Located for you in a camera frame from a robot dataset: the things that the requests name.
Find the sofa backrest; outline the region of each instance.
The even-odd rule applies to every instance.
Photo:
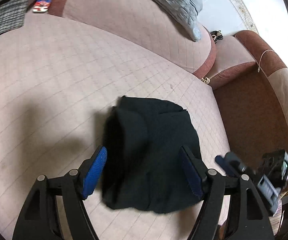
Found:
[[[288,68],[258,34],[241,31],[235,37],[256,62],[260,63],[260,72],[252,70],[223,89],[214,91],[214,94],[220,110],[222,108],[225,128],[228,127],[226,132],[231,149],[235,148],[243,158],[246,153],[246,160],[257,166],[264,152],[278,148],[284,148],[288,152]],[[228,96],[224,93],[229,93],[234,98],[229,101],[237,100],[240,105],[233,110],[238,111],[234,113],[237,115],[233,117],[234,121],[227,120],[227,114],[222,113],[227,108],[227,102],[224,103],[223,99]],[[247,136],[236,134],[243,129],[248,129],[245,131]],[[258,156],[256,153],[254,157],[255,152],[251,154],[250,149],[257,151]]]

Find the sofa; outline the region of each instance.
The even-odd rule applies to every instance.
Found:
[[[258,35],[243,31],[215,45],[201,25],[202,40],[193,42],[154,2],[132,1],[132,7],[125,0],[112,7],[111,0],[54,0],[50,14],[28,12],[22,28],[0,35],[5,239],[12,238],[39,175],[62,176],[92,155],[122,95],[169,100],[187,109],[204,163],[222,174],[214,158],[230,150],[254,168],[265,152],[279,147],[288,152],[288,70],[274,52],[266,52],[257,72],[268,48]],[[127,24],[121,24],[123,17]],[[230,46],[221,46],[225,42]],[[208,74],[209,85],[200,80]],[[98,190],[84,203],[100,239],[184,239],[200,208],[199,203],[165,215],[112,211]],[[220,224],[228,208],[225,197]],[[61,198],[58,209],[69,239]]]

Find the sofa armrest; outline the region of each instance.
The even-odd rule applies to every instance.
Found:
[[[217,56],[206,77],[213,90],[218,89],[255,69],[257,63],[247,49],[233,36],[225,36],[216,43]]]
[[[264,153],[285,149],[288,126],[264,73],[252,70],[214,91],[231,151],[257,169]]]
[[[281,58],[275,52],[270,51],[273,49],[257,33],[240,31],[236,33],[235,38],[243,44],[257,63],[260,62],[261,70],[267,76],[279,69],[287,68]]]

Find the blue gripper pad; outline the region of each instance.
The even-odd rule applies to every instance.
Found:
[[[105,147],[102,147],[95,161],[90,167],[87,175],[84,178],[83,190],[82,190],[83,199],[86,199],[89,195],[93,194],[96,184],[101,176],[104,165],[106,163],[106,159],[107,159],[107,150]]]
[[[202,190],[202,181],[197,171],[195,170],[194,165],[191,163],[191,160],[182,148],[179,151],[179,159],[188,184],[191,187],[191,191],[195,196],[202,199],[202,197],[204,196],[204,192]]]
[[[217,155],[215,157],[215,162],[226,172],[226,175],[230,177],[237,177],[236,174],[234,174],[234,172],[231,170],[230,165],[226,164],[225,159],[222,156]]]

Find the sofa cushion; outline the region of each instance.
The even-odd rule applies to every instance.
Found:
[[[223,40],[218,40],[216,49],[214,65],[206,75],[210,78],[209,85],[213,90],[257,66],[252,55],[233,36],[225,36]]]
[[[198,24],[201,40],[194,42],[152,0],[52,0],[48,12],[114,33],[195,73],[198,78],[207,74],[215,60],[209,32],[201,24]]]
[[[194,75],[114,34],[52,15],[28,13],[22,28],[0,35],[0,232],[6,239],[37,176],[61,176],[89,158],[122,95],[186,108],[202,159],[220,171],[214,158],[229,151],[226,133],[211,87]],[[179,234],[177,222],[187,217],[187,211],[160,216],[111,211],[100,199],[95,192],[84,203],[103,238],[115,239],[110,232],[126,235],[132,226],[140,226],[130,230],[140,239],[150,227],[162,233],[169,225],[165,233]],[[64,215],[61,203],[59,209]],[[188,212],[189,230],[196,209]]]

